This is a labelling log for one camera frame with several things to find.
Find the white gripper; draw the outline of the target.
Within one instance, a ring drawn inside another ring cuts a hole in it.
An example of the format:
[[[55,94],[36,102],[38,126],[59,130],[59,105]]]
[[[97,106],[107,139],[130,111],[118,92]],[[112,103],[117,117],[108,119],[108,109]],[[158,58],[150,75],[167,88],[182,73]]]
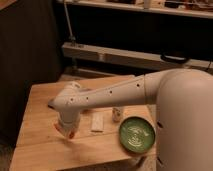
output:
[[[68,134],[70,132],[76,132],[78,131],[80,123],[80,113],[71,113],[71,112],[65,112],[60,113],[58,115],[58,120],[54,124],[57,131],[59,131],[64,137],[68,137]]]

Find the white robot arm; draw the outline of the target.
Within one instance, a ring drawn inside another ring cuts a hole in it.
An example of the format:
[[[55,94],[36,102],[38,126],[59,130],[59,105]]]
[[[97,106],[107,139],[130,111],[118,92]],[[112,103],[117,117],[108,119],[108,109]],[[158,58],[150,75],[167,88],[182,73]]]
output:
[[[57,129],[77,130],[85,109],[156,105],[156,171],[213,171],[213,75],[196,69],[171,69],[80,91],[70,83],[53,99]]]

